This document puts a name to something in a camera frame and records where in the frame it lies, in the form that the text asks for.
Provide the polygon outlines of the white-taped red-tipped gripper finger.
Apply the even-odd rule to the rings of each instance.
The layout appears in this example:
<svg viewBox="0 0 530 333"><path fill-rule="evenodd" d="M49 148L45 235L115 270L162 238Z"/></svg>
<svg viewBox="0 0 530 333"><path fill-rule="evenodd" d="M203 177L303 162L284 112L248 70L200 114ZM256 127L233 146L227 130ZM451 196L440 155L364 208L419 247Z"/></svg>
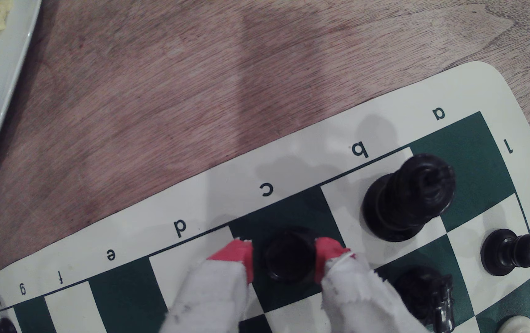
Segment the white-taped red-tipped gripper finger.
<svg viewBox="0 0 530 333"><path fill-rule="evenodd" d="M315 240L315 277L331 332L428 332L363 253L339 241Z"/></svg>
<svg viewBox="0 0 530 333"><path fill-rule="evenodd" d="M233 239L190 269L159 332L238 332L253 279L252 241Z"/></svg>

